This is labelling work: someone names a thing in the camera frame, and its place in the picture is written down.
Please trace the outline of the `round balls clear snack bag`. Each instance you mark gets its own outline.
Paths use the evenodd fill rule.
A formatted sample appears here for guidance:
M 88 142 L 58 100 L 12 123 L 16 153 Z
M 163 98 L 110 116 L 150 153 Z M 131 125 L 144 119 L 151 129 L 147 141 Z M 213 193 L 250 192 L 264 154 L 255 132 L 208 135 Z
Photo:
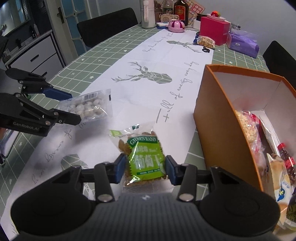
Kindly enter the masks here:
M 81 123 L 113 116 L 111 89 L 99 90 L 60 101 L 57 109 L 77 114 Z

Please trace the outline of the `green raisin snack bag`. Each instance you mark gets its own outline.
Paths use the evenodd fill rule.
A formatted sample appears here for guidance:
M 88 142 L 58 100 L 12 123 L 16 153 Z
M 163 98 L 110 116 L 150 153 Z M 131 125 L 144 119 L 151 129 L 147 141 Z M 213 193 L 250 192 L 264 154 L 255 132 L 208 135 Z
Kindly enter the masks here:
M 138 123 L 124 130 L 109 130 L 109 137 L 127 157 L 124 186 L 165 180 L 165 155 L 154 122 Z

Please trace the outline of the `peanut snack clear bag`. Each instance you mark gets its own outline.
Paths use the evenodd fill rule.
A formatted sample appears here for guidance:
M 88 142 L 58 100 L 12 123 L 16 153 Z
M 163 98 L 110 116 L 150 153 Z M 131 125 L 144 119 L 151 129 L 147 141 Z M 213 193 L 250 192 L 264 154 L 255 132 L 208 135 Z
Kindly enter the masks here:
M 253 120 L 251 118 L 251 112 L 250 111 L 235 111 L 238 120 L 242 126 L 243 132 L 246 135 L 247 138 L 247 142 L 251 148 L 251 143 L 255 140 L 255 131 L 256 128 L 254 126 Z M 256 156 L 259 156 L 259 154 L 261 154 L 262 152 L 258 152 L 256 153 L 255 151 L 253 151 L 253 154 Z

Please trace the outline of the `white stick snack bag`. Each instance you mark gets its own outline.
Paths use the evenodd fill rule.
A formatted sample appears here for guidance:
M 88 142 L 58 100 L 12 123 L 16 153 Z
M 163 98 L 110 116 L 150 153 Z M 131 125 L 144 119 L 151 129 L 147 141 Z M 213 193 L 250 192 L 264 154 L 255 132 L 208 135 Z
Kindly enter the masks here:
M 278 146 L 280 144 L 280 141 L 276 135 L 276 132 L 273 128 L 273 125 L 269 121 L 268 117 L 265 114 L 260 114 L 259 119 L 261 122 L 261 125 L 263 127 L 263 132 L 265 134 L 265 137 L 271 147 L 271 150 L 278 156 L 280 156 L 280 152 L 278 150 Z

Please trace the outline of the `white drawer cabinet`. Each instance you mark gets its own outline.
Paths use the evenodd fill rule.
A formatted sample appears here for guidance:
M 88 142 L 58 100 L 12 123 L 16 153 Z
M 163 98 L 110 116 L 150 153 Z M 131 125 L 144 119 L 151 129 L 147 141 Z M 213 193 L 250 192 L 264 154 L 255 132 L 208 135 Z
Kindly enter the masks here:
M 48 31 L 16 51 L 5 66 L 50 79 L 65 67 L 65 61 L 53 31 Z

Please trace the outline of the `black chair far side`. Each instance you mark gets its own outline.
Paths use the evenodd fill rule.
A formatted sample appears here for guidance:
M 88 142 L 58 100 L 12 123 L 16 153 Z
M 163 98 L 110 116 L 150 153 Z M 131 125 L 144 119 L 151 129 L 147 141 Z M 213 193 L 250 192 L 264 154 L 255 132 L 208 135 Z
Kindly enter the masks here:
M 137 17 L 132 8 L 98 16 L 77 24 L 84 44 L 93 48 L 108 38 L 137 25 Z

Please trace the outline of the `black chair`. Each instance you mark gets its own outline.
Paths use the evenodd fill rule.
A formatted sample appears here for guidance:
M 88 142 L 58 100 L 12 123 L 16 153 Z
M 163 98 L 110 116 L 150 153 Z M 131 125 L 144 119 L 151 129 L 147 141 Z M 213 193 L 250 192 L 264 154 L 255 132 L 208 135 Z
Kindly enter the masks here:
M 84 44 L 93 48 L 108 38 L 137 25 L 137 17 L 132 8 L 98 16 L 77 24 Z
M 270 73 L 284 77 L 296 87 L 296 60 L 277 41 L 272 41 L 263 54 Z

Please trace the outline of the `red white snack packet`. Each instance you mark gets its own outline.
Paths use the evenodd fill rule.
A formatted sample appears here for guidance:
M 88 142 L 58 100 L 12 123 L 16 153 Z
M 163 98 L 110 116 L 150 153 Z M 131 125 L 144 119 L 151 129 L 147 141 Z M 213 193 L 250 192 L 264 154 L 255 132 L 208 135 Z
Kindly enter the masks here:
M 255 140 L 251 143 L 251 148 L 256 153 L 264 152 L 267 145 L 266 136 L 263 131 L 261 120 L 253 113 L 251 113 L 251 118 L 253 120 L 255 131 Z

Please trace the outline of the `orange cardboard box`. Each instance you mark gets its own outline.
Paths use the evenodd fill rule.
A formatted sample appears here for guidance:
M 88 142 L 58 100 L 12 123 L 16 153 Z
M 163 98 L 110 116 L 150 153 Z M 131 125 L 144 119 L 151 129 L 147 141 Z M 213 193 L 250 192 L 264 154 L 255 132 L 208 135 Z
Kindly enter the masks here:
M 280 209 L 276 224 L 295 230 L 295 90 L 288 81 L 207 65 L 193 115 L 206 166 L 268 194 Z

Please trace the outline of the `white deer table runner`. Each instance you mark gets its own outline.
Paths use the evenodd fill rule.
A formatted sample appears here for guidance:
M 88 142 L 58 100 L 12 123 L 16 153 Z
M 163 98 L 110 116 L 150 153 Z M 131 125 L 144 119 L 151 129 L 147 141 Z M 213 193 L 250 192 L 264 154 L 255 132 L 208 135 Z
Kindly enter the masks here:
M 77 126 L 56 125 L 41 139 L 1 212 L 1 226 L 8 239 L 17 235 L 10 217 L 17 197 L 71 165 L 92 168 L 119 155 L 109 130 L 152 121 L 165 154 L 178 163 L 205 168 L 193 112 L 213 50 L 203 52 L 202 46 L 193 44 L 195 36 L 193 30 L 159 30 L 80 93 L 111 89 L 113 116 Z

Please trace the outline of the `bread snack bag blue label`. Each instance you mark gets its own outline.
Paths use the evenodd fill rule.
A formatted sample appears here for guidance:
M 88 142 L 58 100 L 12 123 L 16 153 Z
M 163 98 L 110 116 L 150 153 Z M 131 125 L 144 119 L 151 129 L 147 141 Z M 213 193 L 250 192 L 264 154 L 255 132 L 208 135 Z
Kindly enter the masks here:
M 284 161 L 275 154 L 267 154 L 268 169 L 273 184 L 274 198 L 280 207 L 278 225 L 285 229 L 287 208 L 292 197 L 292 186 Z

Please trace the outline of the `small red cola bottle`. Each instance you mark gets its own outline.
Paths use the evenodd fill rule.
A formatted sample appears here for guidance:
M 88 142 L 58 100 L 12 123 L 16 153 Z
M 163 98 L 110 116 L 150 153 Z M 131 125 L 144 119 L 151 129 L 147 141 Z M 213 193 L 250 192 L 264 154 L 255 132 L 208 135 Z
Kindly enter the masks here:
M 295 185 L 295 160 L 288 153 L 284 143 L 280 143 L 277 148 L 280 153 L 281 159 L 284 160 L 285 167 L 290 179 L 290 183 L 291 185 L 294 186 Z

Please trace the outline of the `dark green snack packet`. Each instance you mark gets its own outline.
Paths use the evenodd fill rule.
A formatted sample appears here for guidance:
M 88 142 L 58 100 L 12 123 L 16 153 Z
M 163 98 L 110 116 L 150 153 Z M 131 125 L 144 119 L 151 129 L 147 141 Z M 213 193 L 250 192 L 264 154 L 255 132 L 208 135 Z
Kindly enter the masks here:
M 292 222 L 296 222 L 296 189 L 294 189 L 288 204 L 286 218 Z

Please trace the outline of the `white tall bottle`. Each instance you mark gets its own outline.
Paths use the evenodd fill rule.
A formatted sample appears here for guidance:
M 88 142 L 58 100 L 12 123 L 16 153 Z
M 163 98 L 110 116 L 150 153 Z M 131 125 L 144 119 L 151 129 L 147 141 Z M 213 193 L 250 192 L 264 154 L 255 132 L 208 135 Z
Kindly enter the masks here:
M 154 28 L 156 25 L 154 0 L 140 0 L 139 4 L 142 18 L 142 27 L 144 29 Z

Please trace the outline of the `beige small radio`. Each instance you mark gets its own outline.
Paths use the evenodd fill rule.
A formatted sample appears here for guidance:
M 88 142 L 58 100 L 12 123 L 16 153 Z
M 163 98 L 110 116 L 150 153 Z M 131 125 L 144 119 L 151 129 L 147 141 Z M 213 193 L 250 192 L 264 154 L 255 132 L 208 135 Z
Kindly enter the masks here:
M 162 23 L 168 23 L 171 20 L 178 20 L 179 16 L 178 15 L 173 15 L 173 14 L 161 14 L 160 15 L 160 20 Z

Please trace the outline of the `small nut snack bag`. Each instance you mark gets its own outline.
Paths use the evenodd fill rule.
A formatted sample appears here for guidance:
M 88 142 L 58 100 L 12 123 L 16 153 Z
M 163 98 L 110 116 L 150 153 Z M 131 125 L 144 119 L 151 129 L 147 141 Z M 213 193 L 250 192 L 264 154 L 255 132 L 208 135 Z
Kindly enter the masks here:
M 197 44 L 206 48 L 215 49 L 215 41 L 206 36 L 197 37 Z

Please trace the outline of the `pink round container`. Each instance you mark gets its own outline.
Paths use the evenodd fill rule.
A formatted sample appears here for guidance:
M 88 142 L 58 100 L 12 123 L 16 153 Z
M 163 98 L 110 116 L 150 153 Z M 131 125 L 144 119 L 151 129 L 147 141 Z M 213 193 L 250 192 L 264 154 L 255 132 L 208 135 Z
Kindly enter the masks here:
M 181 20 L 170 20 L 168 30 L 173 33 L 183 33 L 185 31 L 185 24 Z

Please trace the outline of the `purple tissue pack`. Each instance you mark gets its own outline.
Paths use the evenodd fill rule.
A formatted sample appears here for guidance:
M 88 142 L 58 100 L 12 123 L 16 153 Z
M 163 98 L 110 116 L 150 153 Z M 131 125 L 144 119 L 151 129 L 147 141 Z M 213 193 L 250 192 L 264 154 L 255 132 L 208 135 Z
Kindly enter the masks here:
M 242 30 L 232 30 L 229 32 L 226 44 L 230 50 L 255 59 L 260 49 L 257 43 L 257 36 Z

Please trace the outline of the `black chair right side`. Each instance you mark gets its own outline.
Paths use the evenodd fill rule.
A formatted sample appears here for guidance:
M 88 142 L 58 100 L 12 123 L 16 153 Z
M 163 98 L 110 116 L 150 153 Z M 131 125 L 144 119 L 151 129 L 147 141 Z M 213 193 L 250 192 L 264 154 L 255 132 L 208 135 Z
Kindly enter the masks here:
M 277 41 L 272 41 L 263 54 L 270 73 L 284 77 L 296 87 L 296 60 Z

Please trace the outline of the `magenta gift box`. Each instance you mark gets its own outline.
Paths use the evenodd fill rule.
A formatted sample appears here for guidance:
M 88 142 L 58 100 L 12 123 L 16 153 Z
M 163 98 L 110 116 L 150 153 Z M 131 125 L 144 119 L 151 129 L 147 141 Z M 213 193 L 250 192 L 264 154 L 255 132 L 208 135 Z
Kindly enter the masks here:
M 214 20 L 208 16 L 201 17 L 200 35 L 211 38 L 215 41 L 215 45 L 220 46 L 227 42 L 229 30 L 228 21 Z

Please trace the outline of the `dark brown liquor bottle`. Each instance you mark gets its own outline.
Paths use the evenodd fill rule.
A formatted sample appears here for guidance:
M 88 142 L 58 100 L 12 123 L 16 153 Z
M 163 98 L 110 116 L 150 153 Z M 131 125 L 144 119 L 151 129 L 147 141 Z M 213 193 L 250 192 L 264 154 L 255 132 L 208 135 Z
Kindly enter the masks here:
M 174 3 L 174 14 L 178 15 L 179 20 L 181 20 L 185 26 L 188 25 L 189 6 L 186 1 L 178 0 Z

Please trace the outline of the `patterned dot card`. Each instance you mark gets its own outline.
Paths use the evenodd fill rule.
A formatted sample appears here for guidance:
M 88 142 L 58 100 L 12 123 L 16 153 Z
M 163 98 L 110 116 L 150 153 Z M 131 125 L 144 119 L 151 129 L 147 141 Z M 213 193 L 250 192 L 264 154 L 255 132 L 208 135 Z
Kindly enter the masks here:
M 196 0 L 185 0 L 185 2 L 189 6 L 188 25 L 192 25 L 193 21 L 196 20 L 197 14 L 202 14 L 205 10 L 205 7 L 203 7 Z

